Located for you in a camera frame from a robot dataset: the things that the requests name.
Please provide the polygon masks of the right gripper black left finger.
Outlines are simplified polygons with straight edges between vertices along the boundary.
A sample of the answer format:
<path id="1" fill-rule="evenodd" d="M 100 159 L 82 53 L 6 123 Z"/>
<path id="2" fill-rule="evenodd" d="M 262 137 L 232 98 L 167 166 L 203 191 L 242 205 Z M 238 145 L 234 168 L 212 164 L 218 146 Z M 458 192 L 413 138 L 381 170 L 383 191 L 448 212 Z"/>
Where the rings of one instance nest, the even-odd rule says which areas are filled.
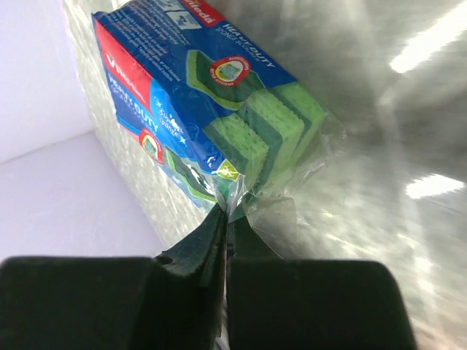
<path id="1" fill-rule="evenodd" d="M 11 257 L 3 349 L 213 349 L 222 329 L 227 216 L 157 257 Z"/>

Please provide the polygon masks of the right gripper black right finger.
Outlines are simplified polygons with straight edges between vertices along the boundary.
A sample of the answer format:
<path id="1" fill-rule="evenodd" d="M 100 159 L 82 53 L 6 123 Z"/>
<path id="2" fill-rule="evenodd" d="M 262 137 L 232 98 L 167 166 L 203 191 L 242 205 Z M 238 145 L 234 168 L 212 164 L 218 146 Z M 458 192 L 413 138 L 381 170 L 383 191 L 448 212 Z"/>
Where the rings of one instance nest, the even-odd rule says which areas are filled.
<path id="1" fill-rule="evenodd" d="M 232 349 L 414 349 L 398 283 L 369 260 L 285 259 L 238 219 L 227 228 Z"/>

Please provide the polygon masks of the blue green sponge pack back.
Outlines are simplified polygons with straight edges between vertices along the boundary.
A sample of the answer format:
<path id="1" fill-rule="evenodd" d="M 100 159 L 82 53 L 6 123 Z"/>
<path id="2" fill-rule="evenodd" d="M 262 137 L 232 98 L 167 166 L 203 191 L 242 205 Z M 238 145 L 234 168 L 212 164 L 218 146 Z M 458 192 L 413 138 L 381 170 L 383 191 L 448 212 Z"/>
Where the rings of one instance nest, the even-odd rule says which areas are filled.
<path id="1" fill-rule="evenodd" d="M 344 130 L 205 1 L 129 1 L 91 15 L 117 121 L 199 214 L 295 232 L 292 191 Z"/>

